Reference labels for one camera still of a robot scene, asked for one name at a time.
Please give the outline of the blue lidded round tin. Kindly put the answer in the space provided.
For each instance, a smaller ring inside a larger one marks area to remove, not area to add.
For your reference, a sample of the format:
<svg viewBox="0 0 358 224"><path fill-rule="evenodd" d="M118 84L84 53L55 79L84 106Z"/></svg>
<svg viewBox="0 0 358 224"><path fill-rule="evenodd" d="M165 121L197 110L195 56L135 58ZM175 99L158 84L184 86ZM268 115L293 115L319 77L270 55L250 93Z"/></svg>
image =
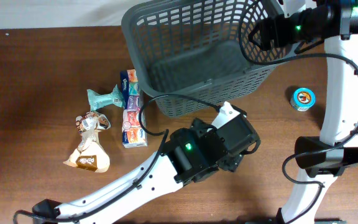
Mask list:
<svg viewBox="0 0 358 224"><path fill-rule="evenodd" d="M291 106L297 111L307 111L315 102L315 94L308 88L296 89L290 98Z"/></svg>

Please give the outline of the grey plastic lattice basket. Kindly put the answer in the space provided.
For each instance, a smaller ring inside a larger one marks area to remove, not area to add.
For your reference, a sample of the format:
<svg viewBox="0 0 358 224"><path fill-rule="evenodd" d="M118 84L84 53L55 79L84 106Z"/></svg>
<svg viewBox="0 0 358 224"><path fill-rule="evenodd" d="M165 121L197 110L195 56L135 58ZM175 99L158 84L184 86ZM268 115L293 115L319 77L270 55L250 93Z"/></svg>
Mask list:
<svg viewBox="0 0 358 224"><path fill-rule="evenodd" d="M121 28L140 88L169 117L248 95L294 46L260 50L255 24L282 13L276 1L149 1L123 15Z"/></svg>

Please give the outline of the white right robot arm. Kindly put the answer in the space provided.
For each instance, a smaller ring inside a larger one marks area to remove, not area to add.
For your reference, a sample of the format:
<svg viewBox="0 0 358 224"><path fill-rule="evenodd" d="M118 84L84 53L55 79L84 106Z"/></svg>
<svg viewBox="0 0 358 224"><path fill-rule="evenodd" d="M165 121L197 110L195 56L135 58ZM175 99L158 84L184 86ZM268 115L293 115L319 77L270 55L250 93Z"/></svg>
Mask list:
<svg viewBox="0 0 358 224"><path fill-rule="evenodd" d="M313 223L327 189L348 167L358 165L358 1L284 1L284 12L239 26L241 50L295 45L294 59L311 58L311 49L324 45L327 96L323 126L317 137L300 137L293 158L298 175L277 223Z"/></svg>

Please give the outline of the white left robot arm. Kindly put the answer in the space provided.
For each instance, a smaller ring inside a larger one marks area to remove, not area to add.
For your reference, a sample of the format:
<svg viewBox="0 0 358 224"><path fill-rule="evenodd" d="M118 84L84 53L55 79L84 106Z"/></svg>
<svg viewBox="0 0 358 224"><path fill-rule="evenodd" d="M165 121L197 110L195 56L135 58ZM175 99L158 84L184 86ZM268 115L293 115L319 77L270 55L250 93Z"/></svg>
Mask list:
<svg viewBox="0 0 358 224"><path fill-rule="evenodd" d="M33 206L37 223L113 223L143 204L202 182L219 170L234 172L260 145L246 112L225 102L212 124L196 118L139 167L69 203L45 199Z"/></svg>

